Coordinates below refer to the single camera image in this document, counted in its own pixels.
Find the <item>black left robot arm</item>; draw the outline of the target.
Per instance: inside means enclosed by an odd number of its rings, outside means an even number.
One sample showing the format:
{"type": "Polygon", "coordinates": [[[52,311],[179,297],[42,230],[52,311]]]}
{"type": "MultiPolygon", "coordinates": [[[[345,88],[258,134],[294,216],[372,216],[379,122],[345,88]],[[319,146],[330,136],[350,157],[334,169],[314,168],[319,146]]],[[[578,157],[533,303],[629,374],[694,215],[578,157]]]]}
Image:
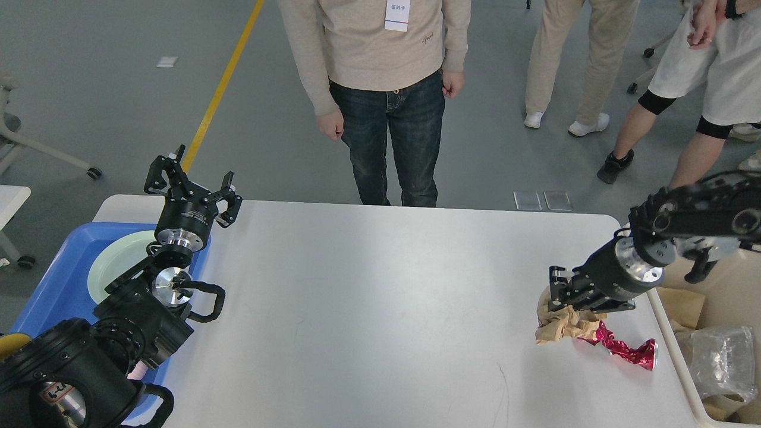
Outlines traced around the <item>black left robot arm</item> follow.
{"type": "Polygon", "coordinates": [[[3,427],[123,427],[145,395],[161,404],[147,427],[164,426],[171,390],[129,379],[144,363],[157,369],[193,333],[190,322],[216,320],[225,304],[219,285],[187,273],[207,246],[212,223],[232,225],[242,198],[233,172],[212,192],[187,178],[185,146],[150,164],[144,192],[164,197],[154,249],[105,287],[96,323],[67,319],[2,353],[3,427]]]}

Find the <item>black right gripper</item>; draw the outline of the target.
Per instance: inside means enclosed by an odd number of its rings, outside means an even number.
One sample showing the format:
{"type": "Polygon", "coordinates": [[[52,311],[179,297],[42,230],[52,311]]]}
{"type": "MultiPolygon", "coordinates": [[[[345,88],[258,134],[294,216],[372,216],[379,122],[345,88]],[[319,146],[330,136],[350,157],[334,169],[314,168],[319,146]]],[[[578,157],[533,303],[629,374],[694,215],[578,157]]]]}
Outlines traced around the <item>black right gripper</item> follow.
{"type": "Polygon", "coordinates": [[[549,311],[611,313],[634,310],[634,298],[663,283],[665,241],[637,244],[617,237],[594,252],[568,276],[562,266],[549,267],[549,311]]]}

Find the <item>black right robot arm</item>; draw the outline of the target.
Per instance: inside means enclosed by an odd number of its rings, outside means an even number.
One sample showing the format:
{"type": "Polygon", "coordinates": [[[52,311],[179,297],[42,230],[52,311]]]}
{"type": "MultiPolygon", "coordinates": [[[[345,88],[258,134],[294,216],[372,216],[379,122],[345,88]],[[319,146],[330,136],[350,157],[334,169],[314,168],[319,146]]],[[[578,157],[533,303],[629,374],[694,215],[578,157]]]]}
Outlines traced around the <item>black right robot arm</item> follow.
{"type": "Polygon", "coordinates": [[[695,184],[661,188],[628,215],[628,225],[571,276],[549,269],[549,311],[609,313],[663,282],[677,257],[693,261],[687,282],[706,279],[718,260],[759,244],[759,173],[725,171],[695,184]]]}

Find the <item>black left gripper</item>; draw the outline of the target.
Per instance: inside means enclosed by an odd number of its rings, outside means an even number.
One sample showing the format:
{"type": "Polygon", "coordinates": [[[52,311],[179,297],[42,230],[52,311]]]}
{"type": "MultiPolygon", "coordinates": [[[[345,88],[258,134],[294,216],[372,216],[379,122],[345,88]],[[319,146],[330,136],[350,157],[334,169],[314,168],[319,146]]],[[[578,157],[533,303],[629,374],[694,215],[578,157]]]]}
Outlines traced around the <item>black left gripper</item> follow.
{"type": "Polygon", "coordinates": [[[155,239],[159,244],[202,250],[207,246],[214,220],[221,228],[233,225],[243,199],[232,184],[233,171],[228,171],[220,190],[207,195],[207,206],[193,202],[190,181],[181,167],[186,148],[181,144],[174,153],[155,157],[144,182],[144,193],[161,196],[165,201],[155,228],[155,239]],[[221,201],[226,203],[224,211],[217,207],[221,201]]]}

